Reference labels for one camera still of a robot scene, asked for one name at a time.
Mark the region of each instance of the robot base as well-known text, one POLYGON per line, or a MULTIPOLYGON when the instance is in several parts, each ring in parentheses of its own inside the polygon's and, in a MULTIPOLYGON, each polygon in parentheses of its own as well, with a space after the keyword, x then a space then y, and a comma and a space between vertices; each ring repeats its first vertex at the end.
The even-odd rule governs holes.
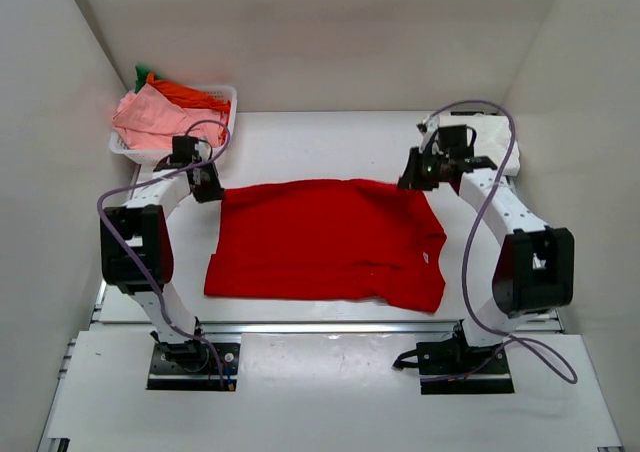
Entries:
POLYGON ((494 355, 492 347, 469 347, 461 332, 442 342, 419 342, 414 350, 400 354, 394 369, 418 369, 422 395, 512 394, 515 392, 509 363, 503 353, 496 354, 489 363, 458 380, 438 380, 466 374, 494 355), (416 357, 417 362, 404 359, 416 357))
POLYGON ((158 344, 153 349, 147 390, 198 390, 210 392, 233 392, 237 388, 238 365, 240 363, 239 343, 214 343, 222 364, 227 367, 228 376, 220 385, 215 360, 203 364, 200 370, 186 370, 165 358, 158 344))

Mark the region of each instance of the red t-shirt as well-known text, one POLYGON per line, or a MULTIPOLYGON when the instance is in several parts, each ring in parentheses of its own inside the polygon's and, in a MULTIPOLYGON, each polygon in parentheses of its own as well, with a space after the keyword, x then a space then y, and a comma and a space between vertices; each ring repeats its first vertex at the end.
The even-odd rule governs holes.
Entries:
POLYGON ((302 180, 226 191, 204 293, 361 300, 433 313, 446 236, 423 192, 370 180, 302 180))

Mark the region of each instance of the laundry basket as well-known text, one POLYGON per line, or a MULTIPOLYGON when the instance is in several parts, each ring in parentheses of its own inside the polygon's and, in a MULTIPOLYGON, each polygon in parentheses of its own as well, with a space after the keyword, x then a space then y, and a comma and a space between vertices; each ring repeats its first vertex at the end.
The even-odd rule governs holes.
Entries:
MULTIPOLYGON (((196 90, 201 90, 205 94, 216 99, 231 102, 231 110, 229 112, 227 127, 229 127, 229 130, 233 133, 233 125, 236 121, 236 110, 238 105, 238 94, 236 89, 230 85, 195 85, 190 87, 196 90)), ((114 154, 129 157, 140 165, 156 165, 160 159, 171 152, 169 149, 130 149, 116 131, 111 132, 109 150, 114 154)))

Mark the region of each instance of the white panel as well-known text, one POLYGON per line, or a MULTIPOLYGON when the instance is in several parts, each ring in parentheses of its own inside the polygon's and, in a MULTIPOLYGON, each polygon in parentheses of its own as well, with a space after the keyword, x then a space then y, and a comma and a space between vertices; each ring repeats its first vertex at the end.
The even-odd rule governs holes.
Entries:
MULTIPOLYGON (((236 134, 220 160, 227 188, 313 178, 368 178, 395 182, 409 148, 420 143, 415 124, 422 112, 338 112, 240 114, 236 134)), ((478 127, 482 134, 483 127, 478 127)), ((448 185, 427 194, 447 242, 440 270, 447 282, 435 315, 389 307, 380 302, 271 301, 214 299, 203 294, 211 254, 216 250, 220 206, 185 199, 169 217, 175 257, 173 283, 184 304, 202 321, 458 320, 465 317, 460 284, 462 251, 475 211, 448 185)), ((482 224, 470 261, 472 302, 491 297, 491 278, 500 249, 482 224)), ((107 291, 101 320, 147 322, 138 304, 117 289, 107 291)))
POLYGON ((99 285, 99 192, 122 84, 73 0, 0 0, 0 450, 35 450, 99 285))
POLYGON ((553 0, 88 0, 131 86, 146 62, 244 111, 502 98, 553 0))
POLYGON ((515 394, 421 396, 390 365, 412 335, 247 335, 234 393, 145 390, 153 340, 84 332, 51 437, 84 451, 596 451, 619 445, 579 336, 539 336, 576 368, 562 382, 525 349, 515 394))
POLYGON ((533 210, 576 238, 569 325, 625 446, 640 448, 640 0, 558 0, 506 105, 533 210))

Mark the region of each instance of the white cloth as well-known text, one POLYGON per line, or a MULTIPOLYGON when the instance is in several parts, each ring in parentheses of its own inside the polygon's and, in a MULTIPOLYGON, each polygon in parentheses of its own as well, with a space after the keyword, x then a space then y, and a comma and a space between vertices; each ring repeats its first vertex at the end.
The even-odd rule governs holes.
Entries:
MULTIPOLYGON (((440 125, 461 125, 466 124, 473 127, 478 132, 474 152, 476 156, 486 155, 496 165, 504 160, 509 146, 511 132, 509 131, 509 121, 506 117, 494 115, 440 115, 440 125)), ((504 169, 505 175, 516 176, 520 170, 520 150, 518 142, 513 148, 513 152, 504 169)))

